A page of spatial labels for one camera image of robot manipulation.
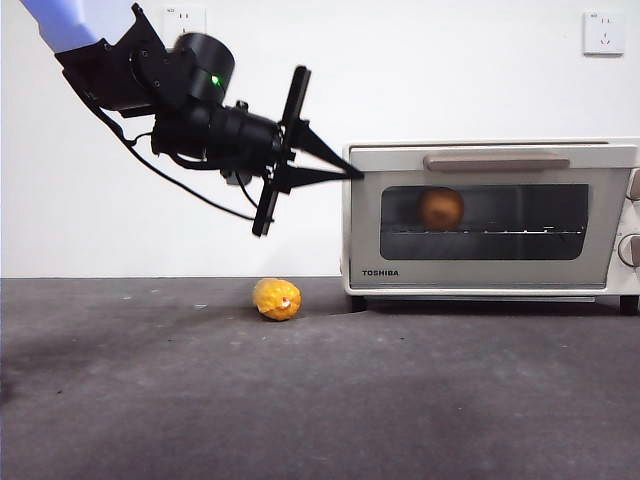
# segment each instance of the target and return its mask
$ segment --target oven foot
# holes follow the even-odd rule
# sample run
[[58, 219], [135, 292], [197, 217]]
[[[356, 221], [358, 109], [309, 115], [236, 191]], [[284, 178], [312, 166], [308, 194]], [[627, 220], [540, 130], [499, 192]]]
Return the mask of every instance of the oven foot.
[[638, 295], [620, 296], [620, 313], [622, 315], [638, 314]]
[[364, 312], [367, 309], [367, 299], [359, 295], [351, 297], [351, 313]]

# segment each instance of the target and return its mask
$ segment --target oven window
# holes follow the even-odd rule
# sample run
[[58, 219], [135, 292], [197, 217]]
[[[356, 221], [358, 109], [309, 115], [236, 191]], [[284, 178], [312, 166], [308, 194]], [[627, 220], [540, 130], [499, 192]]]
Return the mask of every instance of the oven window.
[[382, 193], [387, 260], [573, 260], [589, 185], [398, 186]]

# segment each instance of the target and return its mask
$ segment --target toy fruit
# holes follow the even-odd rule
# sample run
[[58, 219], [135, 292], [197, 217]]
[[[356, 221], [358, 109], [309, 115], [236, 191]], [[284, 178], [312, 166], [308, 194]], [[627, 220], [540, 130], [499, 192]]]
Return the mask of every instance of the toy fruit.
[[420, 196], [419, 213], [429, 230], [455, 230], [464, 214], [464, 200], [450, 188], [431, 188]]
[[286, 280], [263, 278], [253, 289], [253, 304], [262, 315], [272, 320], [289, 320], [301, 303], [300, 290]]

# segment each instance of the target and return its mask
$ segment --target white wall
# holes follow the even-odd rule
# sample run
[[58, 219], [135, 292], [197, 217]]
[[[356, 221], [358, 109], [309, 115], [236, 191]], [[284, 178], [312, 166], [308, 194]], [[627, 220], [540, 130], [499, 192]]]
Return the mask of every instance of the white wall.
[[[164, 3], [141, 2], [156, 24]], [[236, 57], [227, 102], [278, 118], [304, 63], [304, 113], [336, 150], [350, 140], [640, 134], [638, 0], [197, 3]], [[338, 273], [338, 184], [282, 197], [269, 236], [254, 238], [249, 223], [130, 158], [74, 97], [19, 2], [2, 9], [3, 276]], [[582, 56], [587, 9], [624, 12], [624, 57]], [[217, 173], [157, 163], [245, 208]]]

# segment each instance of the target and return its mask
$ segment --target black cable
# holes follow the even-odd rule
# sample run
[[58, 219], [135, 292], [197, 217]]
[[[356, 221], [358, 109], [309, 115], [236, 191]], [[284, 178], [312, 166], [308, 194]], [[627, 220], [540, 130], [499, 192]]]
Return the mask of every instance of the black cable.
[[253, 217], [250, 217], [248, 215], [244, 215], [240, 212], [236, 212], [235, 210], [231, 210], [230, 208], [227, 207], [223, 207], [222, 205], [219, 205], [211, 200], [209, 200], [208, 198], [200, 195], [198, 192], [196, 192], [195, 190], [192, 190], [191, 188], [189, 188], [188, 186], [186, 186], [184, 183], [179, 182], [178, 180], [170, 177], [169, 175], [167, 175], [166, 173], [164, 173], [162, 170], [159, 170], [158, 168], [154, 167], [153, 165], [151, 165], [149, 162], [147, 162], [136, 150], [134, 147], [134, 145], [137, 142], [137, 139], [140, 138], [141, 136], [145, 136], [146, 134], [142, 134], [138, 137], [136, 137], [135, 140], [129, 140], [124, 136], [124, 132], [122, 130], [122, 127], [115, 121], [113, 120], [109, 115], [107, 115], [102, 108], [100, 108], [100, 106], [98, 104], [96, 104], [93, 100], [90, 100], [87, 95], [82, 92], [79, 88], [76, 87], [75, 83], [70, 81], [69, 82], [71, 84], [71, 86], [73, 87], [73, 90], [76, 92], [76, 94], [78, 95], [78, 97], [80, 97], [80, 100], [82, 100], [82, 103], [85, 104], [85, 106], [91, 110], [91, 112], [98, 117], [98, 119], [104, 123], [107, 127], [109, 127], [109, 129], [114, 133], [114, 135], [118, 138], [118, 140], [120, 140], [120, 142], [127, 148], [127, 150], [129, 150], [129, 152], [140, 162], [142, 163], [145, 167], [147, 167], [149, 170], [151, 170], [152, 172], [156, 173], [157, 175], [161, 176], [162, 178], [164, 178], [165, 180], [167, 180], [170, 183], [173, 183], [174, 185], [176, 185], [177, 187], [180, 187], [182, 190], [184, 190], [187, 193], [190, 193], [191, 195], [193, 195], [194, 197], [202, 200], [204, 203], [206, 203], [207, 205], [210, 205], [214, 208], [217, 208], [219, 210], [222, 210], [223, 212], [227, 212], [230, 213], [231, 215], [234, 215], [238, 218], [242, 218], [244, 220], [249, 220], [250, 222], [253, 222], [255, 219]]
[[181, 189], [183, 189], [185, 192], [190, 193], [191, 195], [193, 195], [194, 197], [202, 200], [204, 203], [206, 203], [207, 205], [211, 205], [214, 208], [217, 208], [218, 210], [222, 210], [223, 212], [227, 212], [230, 213], [231, 215], [234, 215], [238, 218], [242, 218], [244, 220], [249, 220], [250, 222], [253, 222], [255, 220], [255, 218], [250, 217], [249, 215], [245, 215], [243, 213], [240, 212], [236, 212], [235, 210], [231, 210], [230, 208], [224, 207], [216, 202], [213, 202], [211, 200], [209, 200], [206, 197], [203, 197], [202, 195], [200, 195], [198, 192], [192, 190], [191, 188], [187, 187], [184, 183], [179, 182], [178, 180], [176, 180], [173, 177], [170, 177], [169, 175], [167, 175], [166, 173], [164, 173], [162, 170], [157, 169], [156, 167], [154, 167], [153, 165], [151, 165], [149, 162], [147, 162], [138, 152], [136, 152], [136, 149], [133, 148], [132, 146], [129, 146], [128, 144], [126, 144], [125, 142], [122, 142], [125, 147], [127, 147], [127, 150], [129, 150], [131, 152], [131, 154], [140, 162], [142, 163], [145, 167], [147, 167], [149, 170], [151, 170], [154, 173], [157, 173], [158, 175], [160, 175], [162, 178], [164, 178], [165, 180], [173, 183], [174, 185], [180, 187]]
[[251, 205], [253, 205], [255, 208], [258, 208], [258, 204], [253, 200], [253, 198], [251, 198], [251, 195], [249, 195], [249, 192], [247, 192], [247, 188], [244, 186], [244, 183], [242, 183], [242, 179], [240, 178], [240, 175], [238, 174], [238, 172], [234, 172], [234, 173], [236, 174], [236, 180], [238, 181], [238, 185], [240, 185], [240, 190], [242, 190], [242, 193], [244, 193], [244, 196], [247, 197], [247, 200], [249, 200]]
[[150, 137], [153, 134], [153, 132], [145, 132], [145, 133], [141, 133], [140, 135], [138, 135], [136, 138], [134, 138], [133, 140], [131, 140], [131, 145], [135, 145], [136, 143], [138, 143], [138, 140], [140, 140], [142, 137]]

